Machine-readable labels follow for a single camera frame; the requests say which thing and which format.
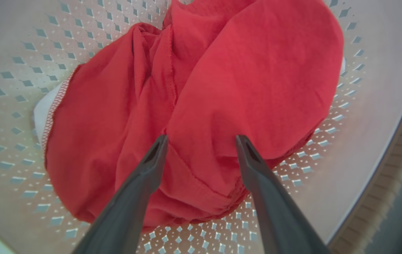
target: laundry basket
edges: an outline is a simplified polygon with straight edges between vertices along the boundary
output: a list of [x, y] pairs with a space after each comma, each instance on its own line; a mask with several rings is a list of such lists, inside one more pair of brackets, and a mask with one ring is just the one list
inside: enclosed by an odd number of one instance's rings
[[[345, 37], [330, 115], [274, 170], [333, 253], [360, 253], [402, 186], [402, 1], [327, 0]], [[32, 110], [80, 63], [137, 22], [160, 28], [168, 0], [0, 0], [0, 242], [70, 253], [89, 224], [43, 167]], [[159, 227], [138, 253], [263, 253], [248, 197], [221, 220]]]

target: perforated surface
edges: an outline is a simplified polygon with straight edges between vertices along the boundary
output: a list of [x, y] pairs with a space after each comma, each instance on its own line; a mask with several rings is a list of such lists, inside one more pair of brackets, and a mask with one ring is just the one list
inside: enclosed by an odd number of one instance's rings
[[[80, 63], [147, 22], [160, 28], [169, 2], [163, 0], [49, 0], [24, 10], [22, 32], [0, 52], [0, 235], [20, 253], [69, 253], [88, 224], [74, 219], [53, 192], [31, 112], [38, 100]], [[349, 2], [327, 1], [343, 28], [347, 58], [330, 116], [309, 143], [275, 169], [295, 198], [312, 191], [312, 176], [327, 177], [331, 151], [343, 146], [343, 125], [359, 101], [370, 63], [364, 24]], [[143, 235], [138, 253], [256, 253], [261, 250], [251, 197], [231, 215], [199, 225], [161, 227]]]

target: red fabric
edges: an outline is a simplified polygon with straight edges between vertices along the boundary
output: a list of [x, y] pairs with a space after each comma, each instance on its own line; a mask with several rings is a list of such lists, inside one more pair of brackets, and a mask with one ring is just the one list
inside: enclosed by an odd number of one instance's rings
[[54, 189], [92, 222], [167, 134], [143, 231], [221, 218], [248, 195], [235, 136], [271, 167], [303, 146], [328, 114], [342, 49], [322, 0], [173, 1], [163, 30], [137, 24], [75, 71], [48, 141]]

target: red garment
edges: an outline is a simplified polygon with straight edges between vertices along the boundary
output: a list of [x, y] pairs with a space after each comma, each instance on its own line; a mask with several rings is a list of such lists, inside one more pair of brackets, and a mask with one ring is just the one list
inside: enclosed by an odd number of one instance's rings
[[93, 222], [154, 140], [169, 137], [143, 231], [222, 218], [248, 195], [235, 136], [270, 167], [327, 116], [343, 36], [322, 0], [174, 1], [79, 66], [46, 151], [56, 193]]

